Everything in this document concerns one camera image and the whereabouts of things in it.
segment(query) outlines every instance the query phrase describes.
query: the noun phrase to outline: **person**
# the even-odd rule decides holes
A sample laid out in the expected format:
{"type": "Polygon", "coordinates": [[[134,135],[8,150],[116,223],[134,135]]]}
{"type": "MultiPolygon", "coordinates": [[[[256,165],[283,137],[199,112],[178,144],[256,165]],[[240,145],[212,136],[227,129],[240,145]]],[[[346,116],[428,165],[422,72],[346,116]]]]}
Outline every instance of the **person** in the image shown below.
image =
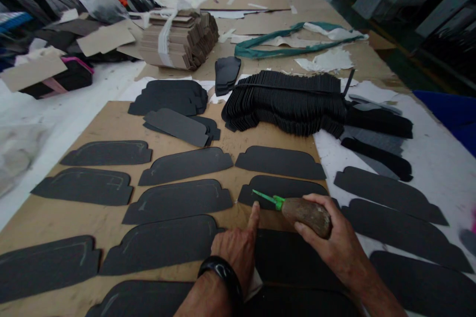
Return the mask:
{"type": "MultiPolygon", "coordinates": [[[[323,205],[332,221],[331,236],[322,239],[308,226],[296,222],[295,229],[309,243],[335,275],[358,297],[372,317],[406,316],[405,310],[385,286],[370,263],[350,222],[337,209],[330,197],[317,194],[304,199],[323,205]]],[[[217,234],[211,255],[225,259],[233,268],[246,296],[254,271],[254,245],[259,224],[259,203],[254,202],[246,230],[238,228],[217,234]]],[[[205,271],[196,281],[176,317],[232,316],[227,287],[215,271],[205,271]]]]}

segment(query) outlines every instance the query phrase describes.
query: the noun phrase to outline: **black wristband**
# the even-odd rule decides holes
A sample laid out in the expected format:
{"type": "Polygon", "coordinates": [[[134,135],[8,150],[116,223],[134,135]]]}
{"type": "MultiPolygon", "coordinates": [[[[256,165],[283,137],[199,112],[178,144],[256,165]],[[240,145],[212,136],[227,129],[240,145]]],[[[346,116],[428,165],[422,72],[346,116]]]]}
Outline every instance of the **black wristband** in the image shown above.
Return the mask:
{"type": "Polygon", "coordinates": [[[233,268],[225,259],[212,255],[202,262],[200,270],[198,271],[198,277],[203,275],[207,270],[214,271],[224,281],[232,304],[233,316],[241,316],[243,314],[243,293],[237,274],[233,268]]]}

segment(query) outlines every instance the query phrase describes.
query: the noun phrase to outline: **white paper scrap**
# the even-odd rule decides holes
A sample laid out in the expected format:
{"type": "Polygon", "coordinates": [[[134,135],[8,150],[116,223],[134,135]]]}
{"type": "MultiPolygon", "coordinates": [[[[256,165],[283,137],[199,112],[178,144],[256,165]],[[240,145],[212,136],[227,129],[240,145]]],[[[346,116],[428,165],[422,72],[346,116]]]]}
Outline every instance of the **white paper scrap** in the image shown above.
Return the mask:
{"type": "Polygon", "coordinates": [[[61,20],[59,20],[58,23],[69,22],[69,21],[77,19],[78,17],[79,17],[78,10],[76,9],[66,10],[63,12],[63,15],[61,15],[61,20]]]}
{"type": "Polygon", "coordinates": [[[357,30],[353,30],[352,32],[350,32],[343,28],[337,28],[332,31],[326,31],[322,27],[311,24],[309,22],[306,22],[304,24],[304,28],[306,30],[317,32],[317,33],[320,33],[321,35],[327,36],[332,41],[341,41],[341,40],[346,40],[349,38],[354,38],[357,36],[363,36],[362,40],[368,39],[368,35],[364,35],[363,33],[360,33],[357,30]]]}
{"type": "Polygon", "coordinates": [[[261,8],[261,9],[267,9],[266,6],[261,6],[261,5],[251,4],[251,3],[248,3],[248,6],[257,7],[257,8],[261,8]]]}
{"type": "Polygon", "coordinates": [[[354,66],[351,61],[351,54],[337,47],[319,54],[312,62],[305,58],[297,58],[295,61],[308,72],[331,72],[341,69],[349,69],[354,66]]]}
{"type": "Polygon", "coordinates": [[[203,89],[205,89],[207,92],[212,89],[215,86],[215,81],[198,81],[198,80],[193,80],[194,82],[197,82],[202,86],[203,89]]]}
{"type": "Polygon", "coordinates": [[[35,50],[45,48],[47,43],[48,43],[48,41],[45,41],[43,39],[39,39],[39,38],[35,37],[33,39],[33,41],[31,42],[30,47],[28,48],[28,53],[31,53],[35,50]]]}
{"type": "Polygon", "coordinates": [[[208,11],[215,18],[238,19],[244,18],[246,14],[264,12],[264,10],[245,10],[245,11],[208,11]]]}
{"type": "Polygon", "coordinates": [[[259,275],[258,270],[254,268],[253,276],[251,278],[251,282],[249,283],[248,294],[244,299],[245,303],[251,300],[259,292],[259,290],[261,290],[262,287],[263,280],[261,280],[261,276],[259,275]]]}
{"type": "MultiPolygon", "coordinates": [[[[247,35],[232,35],[232,43],[241,43],[243,41],[251,40],[258,38],[259,36],[247,36],[247,35]]],[[[313,41],[313,40],[302,40],[298,37],[297,33],[294,33],[290,36],[281,37],[277,36],[273,39],[263,42],[262,46],[281,46],[288,45],[292,48],[306,48],[308,46],[320,45],[330,43],[329,41],[313,41]]]]}
{"type": "Polygon", "coordinates": [[[218,42],[220,43],[225,43],[227,39],[229,39],[231,36],[232,36],[232,33],[235,31],[236,29],[230,29],[228,30],[227,32],[225,32],[224,34],[220,35],[220,37],[218,38],[218,42]]]}
{"type": "Polygon", "coordinates": [[[53,46],[48,46],[46,48],[38,48],[36,50],[33,50],[29,52],[28,54],[20,54],[15,57],[15,67],[22,65],[22,64],[27,64],[28,62],[33,62],[36,61],[37,59],[41,59],[42,57],[48,56],[48,55],[55,55],[58,57],[61,57],[65,55],[66,53],[54,48],[53,46]]]}
{"type": "MultiPolygon", "coordinates": [[[[349,79],[348,78],[339,78],[339,79],[341,80],[341,92],[343,92],[344,89],[346,88],[347,81],[349,79]]],[[[349,87],[355,87],[357,84],[359,84],[359,82],[353,79],[351,80],[351,84],[349,85],[349,87]]]]}

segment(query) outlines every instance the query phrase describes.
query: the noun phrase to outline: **teal fabric strip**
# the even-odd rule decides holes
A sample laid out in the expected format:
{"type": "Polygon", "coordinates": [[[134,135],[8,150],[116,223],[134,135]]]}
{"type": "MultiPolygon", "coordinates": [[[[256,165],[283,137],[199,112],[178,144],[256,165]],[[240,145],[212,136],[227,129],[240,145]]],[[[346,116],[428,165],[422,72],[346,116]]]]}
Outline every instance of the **teal fabric strip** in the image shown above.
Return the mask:
{"type": "MultiPolygon", "coordinates": [[[[252,47],[256,47],[263,42],[266,42],[267,40],[273,39],[275,37],[281,36],[281,37],[286,37],[294,32],[299,31],[300,29],[303,28],[305,22],[300,22],[297,23],[294,26],[291,26],[289,30],[281,30],[281,31],[276,31],[273,33],[270,33],[268,35],[263,35],[255,39],[251,39],[248,41],[243,41],[239,44],[236,45],[235,47],[235,56],[240,56],[240,57],[247,57],[247,58],[266,58],[266,57],[274,57],[274,56],[290,56],[290,55],[296,55],[296,54],[303,54],[303,53],[309,53],[309,52],[317,52],[321,50],[325,50],[331,47],[338,46],[342,43],[346,42],[352,42],[358,39],[363,38],[363,36],[355,36],[350,39],[342,40],[342,41],[334,41],[328,44],[320,44],[320,45],[314,45],[314,46],[307,46],[306,48],[303,49],[280,49],[280,50],[274,50],[274,51],[260,51],[260,50],[253,50],[251,49],[252,47]]],[[[332,31],[337,28],[343,28],[342,26],[331,24],[328,22],[310,22],[313,25],[317,25],[322,27],[326,31],[332,31]]]]}

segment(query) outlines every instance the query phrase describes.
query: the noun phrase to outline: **stack of cardboard pieces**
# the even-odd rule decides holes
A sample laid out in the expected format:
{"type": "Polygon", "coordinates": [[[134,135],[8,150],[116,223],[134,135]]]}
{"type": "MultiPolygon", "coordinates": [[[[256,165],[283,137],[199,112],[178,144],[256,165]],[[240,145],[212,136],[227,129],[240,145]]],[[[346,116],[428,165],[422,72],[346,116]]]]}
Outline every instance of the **stack of cardboard pieces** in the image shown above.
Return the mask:
{"type": "MultiPolygon", "coordinates": [[[[159,34],[167,21],[159,15],[150,16],[150,26],[144,30],[139,53],[148,64],[169,67],[158,53],[159,34]]],[[[172,68],[196,70],[206,60],[218,41],[215,18],[207,12],[180,11],[172,21],[169,36],[169,57],[172,68]]]]}

